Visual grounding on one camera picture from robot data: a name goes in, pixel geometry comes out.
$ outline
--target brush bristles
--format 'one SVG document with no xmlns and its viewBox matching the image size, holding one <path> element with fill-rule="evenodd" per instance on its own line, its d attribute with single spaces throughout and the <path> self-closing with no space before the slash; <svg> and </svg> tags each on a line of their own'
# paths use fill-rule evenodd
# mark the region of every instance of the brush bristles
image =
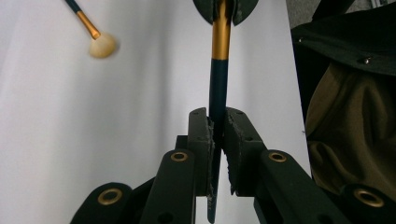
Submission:
<svg viewBox="0 0 396 224">
<path fill-rule="evenodd" d="M 91 40 L 90 54 L 94 58 L 105 58 L 110 56 L 116 47 L 116 39 L 112 35 L 101 33 L 97 39 Z"/>
</svg>

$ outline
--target white table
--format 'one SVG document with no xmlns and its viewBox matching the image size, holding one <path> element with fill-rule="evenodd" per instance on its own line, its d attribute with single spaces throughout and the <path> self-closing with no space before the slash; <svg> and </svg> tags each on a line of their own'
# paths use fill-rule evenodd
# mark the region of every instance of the white table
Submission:
<svg viewBox="0 0 396 224">
<path fill-rule="evenodd" d="M 96 187 L 136 188 L 208 105 L 212 28 L 192 1 L 78 3 L 120 41 L 115 55 L 89 56 L 62 0 L 0 4 L 0 223 L 68 223 Z M 261 0 L 231 39 L 227 106 L 309 173 L 285 1 Z M 229 188 L 222 160 L 217 223 L 258 223 Z"/>
</svg>

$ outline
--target brown fabric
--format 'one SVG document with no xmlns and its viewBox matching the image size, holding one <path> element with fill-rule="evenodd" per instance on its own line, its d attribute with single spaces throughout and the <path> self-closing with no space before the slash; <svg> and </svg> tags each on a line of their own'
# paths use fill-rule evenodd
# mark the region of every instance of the brown fabric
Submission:
<svg viewBox="0 0 396 224">
<path fill-rule="evenodd" d="M 306 118 L 317 184 L 338 193 L 345 184 L 359 183 L 396 201 L 395 128 L 395 104 L 380 76 L 331 64 Z"/>
</svg>

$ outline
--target gold ferrule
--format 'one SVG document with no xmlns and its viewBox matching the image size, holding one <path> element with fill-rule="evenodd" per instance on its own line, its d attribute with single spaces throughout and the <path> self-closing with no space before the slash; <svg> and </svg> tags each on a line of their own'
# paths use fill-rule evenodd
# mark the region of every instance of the gold ferrule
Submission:
<svg viewBox="0 0 396 224">
<path fill-rule="evenodd" d="M 77 16 L 82 21 L 84 26 L 87 28 L 88 32 L 90 32 L 93 39 L 97 39 L 100 36 L 100 32 L 96 29 L 96 27 L 92 24 L 90 20 L 88 20 L 87 16 L 82 11 L 77 12 Z"/>
<path fill-rule="evenodd" d="M 218 17 L 213 21 L 212 58 L 228 60 L 231 32 L 231 1 L 218 1 Z"/>
</svg>

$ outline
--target brush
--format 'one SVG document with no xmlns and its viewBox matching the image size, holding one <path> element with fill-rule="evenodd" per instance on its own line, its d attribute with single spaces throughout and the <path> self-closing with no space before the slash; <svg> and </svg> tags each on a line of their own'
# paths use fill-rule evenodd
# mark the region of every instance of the brush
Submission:
<svg viewBox="0 0 396 224">
<path fill-rule="evenodd" d="M 105 58 L 110 56 L 117 47 L 116 39 L 108 33 L 99 32 L 92 22 L 87 18 L 75 0 L 65 0 L 67 5 L 76 13 L 78 18 L 87 28 L 92 37 L 90 54 L 94 58 Z"/>
</svg>

